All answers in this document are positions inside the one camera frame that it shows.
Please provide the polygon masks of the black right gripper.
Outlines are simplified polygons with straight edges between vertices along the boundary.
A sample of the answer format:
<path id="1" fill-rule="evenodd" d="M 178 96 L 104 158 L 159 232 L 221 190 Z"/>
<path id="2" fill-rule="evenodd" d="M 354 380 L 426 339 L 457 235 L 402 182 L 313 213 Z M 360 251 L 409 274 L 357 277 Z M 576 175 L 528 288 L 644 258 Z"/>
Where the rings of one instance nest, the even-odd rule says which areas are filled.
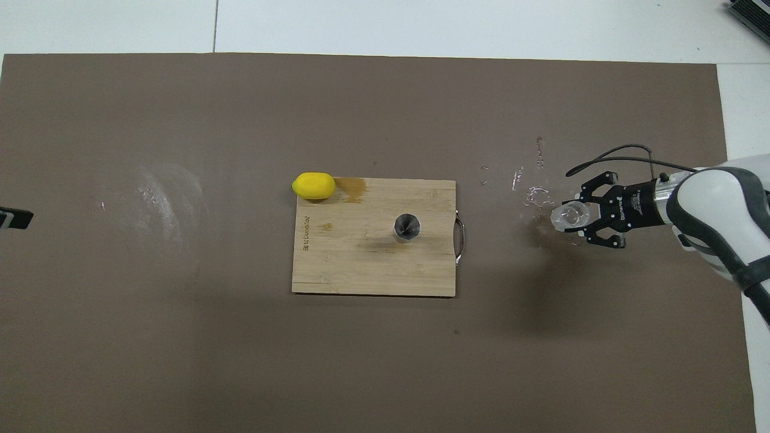
<path id="1" fill-rule="evenodd" d="M 622 186 L 618 173 L 605 171 L 581 185 L 576 200 L 581 203 L 616 204 L 615 218 L 599 218 L 588 225 L 578 227 L 577 232 L 591 245 L 624 249 L 625 233 L 633 229 L 657 227 L 666 222 L 656 203 L 657 180 Z M 611 229 L 614 233 L 604 236 L 600 231 Z"/>

